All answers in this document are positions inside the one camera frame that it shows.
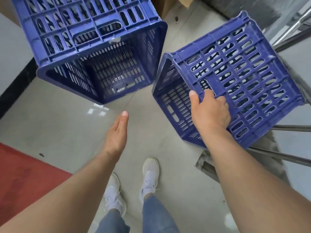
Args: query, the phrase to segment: forearm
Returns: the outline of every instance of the forearm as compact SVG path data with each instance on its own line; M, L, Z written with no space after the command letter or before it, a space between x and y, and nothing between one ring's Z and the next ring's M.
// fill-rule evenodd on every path
M99 154L80 171L4 224L0 232L86 233L116 160Z
M203 134L240 232L307 232L311 203L273 176L224 129Z

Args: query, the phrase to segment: purple plastic crate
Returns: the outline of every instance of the purple plastic crate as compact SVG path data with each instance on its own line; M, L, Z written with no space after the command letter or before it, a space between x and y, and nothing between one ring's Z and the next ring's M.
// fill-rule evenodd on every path
M246 11L174 53L165 53L153 96L179 136L206 147L193 125L189 91L225 96L228 131L249 147L304 98Z
M12 0L37 75L98 104L153 83L167 24L150 0Z

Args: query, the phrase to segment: person's left arm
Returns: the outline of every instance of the person's left arm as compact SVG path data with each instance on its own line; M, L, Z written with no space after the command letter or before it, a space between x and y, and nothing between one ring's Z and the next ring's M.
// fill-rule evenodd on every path
M87 233L127 140L124 111L107 133L103 150L64 183L24 209L0 233Z

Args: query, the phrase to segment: hand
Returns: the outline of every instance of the hand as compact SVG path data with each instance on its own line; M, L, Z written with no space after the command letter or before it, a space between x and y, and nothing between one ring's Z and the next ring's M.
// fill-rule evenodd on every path
M127 141L128 112L123 111L107 132L103 153L119 160Z
M224 96L214 98L210 89L204 90L204 99L199 102L195 91L189 92L191 100L191 116L201 136L217 129L226 129L230 123L228 104Z

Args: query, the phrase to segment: person's right arm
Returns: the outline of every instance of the person's right arm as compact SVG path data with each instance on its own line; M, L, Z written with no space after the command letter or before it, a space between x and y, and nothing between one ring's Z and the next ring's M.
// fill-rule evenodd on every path
M226 130L224 97L190 91L192 120L212 154L220 185L241 233L311 232L311 202L268 172Z

